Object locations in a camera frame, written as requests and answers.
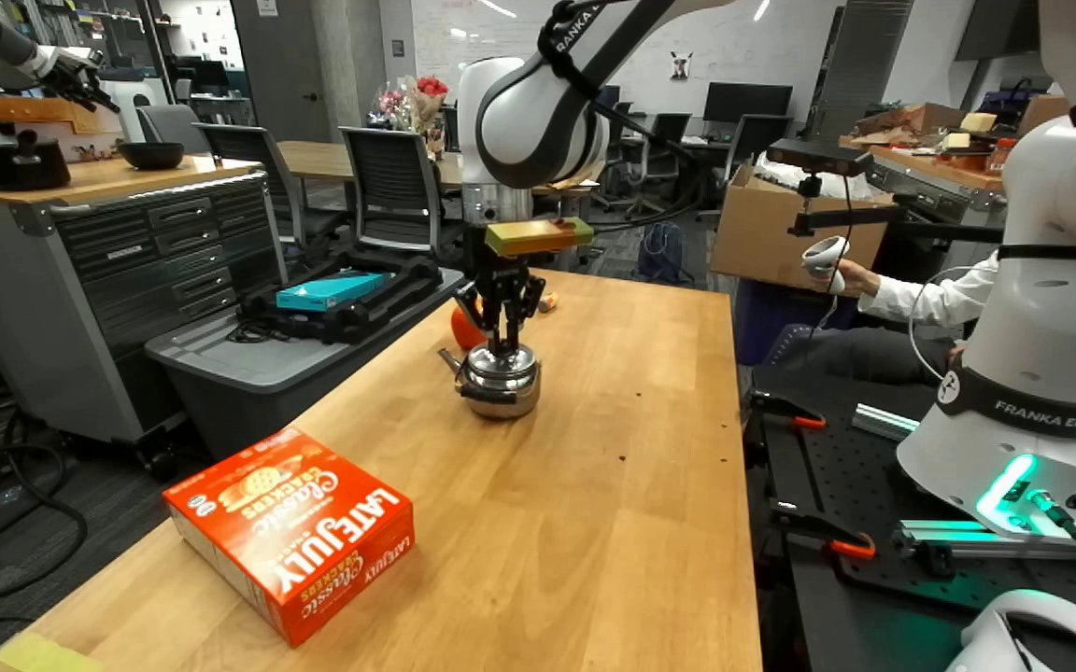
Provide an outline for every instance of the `gray cabinet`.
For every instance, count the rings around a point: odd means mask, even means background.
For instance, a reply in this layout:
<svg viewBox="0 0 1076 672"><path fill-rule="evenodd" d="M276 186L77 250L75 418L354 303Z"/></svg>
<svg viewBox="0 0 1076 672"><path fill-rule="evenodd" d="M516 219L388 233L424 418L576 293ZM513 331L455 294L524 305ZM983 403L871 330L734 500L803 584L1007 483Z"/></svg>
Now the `gray cabinet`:
<svg viewBox="0 0 1076 672"><path fill-rule="evenodd" d="M138 439L179 416L140 345L282 280L260 177L113 202L0 202L0 369L21 410Z"/></svg>

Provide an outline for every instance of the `red box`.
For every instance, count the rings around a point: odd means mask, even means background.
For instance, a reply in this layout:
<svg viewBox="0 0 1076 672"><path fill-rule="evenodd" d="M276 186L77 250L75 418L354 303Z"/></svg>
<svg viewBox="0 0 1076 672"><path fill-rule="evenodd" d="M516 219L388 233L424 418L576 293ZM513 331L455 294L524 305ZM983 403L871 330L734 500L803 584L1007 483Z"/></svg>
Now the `red box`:
<svg viewBox="0 0 1076 672"><path fill-rule="evenodd" d="M165 494L179 535L286 645L413 545L413 505L282 430Z"/></svg>

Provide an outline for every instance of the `workstation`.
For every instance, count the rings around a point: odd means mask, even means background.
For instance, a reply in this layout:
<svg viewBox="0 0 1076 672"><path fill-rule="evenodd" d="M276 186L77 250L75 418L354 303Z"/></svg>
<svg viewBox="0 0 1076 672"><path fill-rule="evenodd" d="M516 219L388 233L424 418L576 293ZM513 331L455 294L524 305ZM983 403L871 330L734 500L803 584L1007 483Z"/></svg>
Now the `workstation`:
<svg viewBox="0 0 1076 672"><path fill-rule="evenodd" d="M0 9L0 667L1076 667L1076 9L520 14Z"/></svg>

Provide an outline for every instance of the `green light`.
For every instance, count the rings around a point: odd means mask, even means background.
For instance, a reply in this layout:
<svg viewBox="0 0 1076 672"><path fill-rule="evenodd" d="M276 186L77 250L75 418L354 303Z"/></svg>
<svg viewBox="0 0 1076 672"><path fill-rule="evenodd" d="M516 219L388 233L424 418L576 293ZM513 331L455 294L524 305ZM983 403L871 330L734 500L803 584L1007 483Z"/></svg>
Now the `green light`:
<svg viewBox="0 0 1076 672"><path fill-rule="evenodd" d="M1014 456L997 483L991 483L991 491L977 500L977 517L997 522L997 525L1013 525L1013 505L1003 505L1003 497L1029 473L1034 456Z"/></svg>

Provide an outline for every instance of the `person's arm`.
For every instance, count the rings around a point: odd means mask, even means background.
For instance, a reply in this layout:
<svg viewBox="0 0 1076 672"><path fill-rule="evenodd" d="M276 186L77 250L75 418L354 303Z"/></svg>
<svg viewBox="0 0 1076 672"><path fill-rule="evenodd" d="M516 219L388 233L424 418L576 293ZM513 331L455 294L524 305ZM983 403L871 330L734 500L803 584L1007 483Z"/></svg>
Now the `person's arm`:
<svg viewBox="0 0 1076 672"><path fill-rule="evenodd" d="M934 321L934 325L963 325L983 313L983 303L997 278L997 258L970 264L956 280L941 283L904 283L892 278L876 278L859 262L841 262L841 278L850 294L859 294L859 311L886 321Z"/></svg>

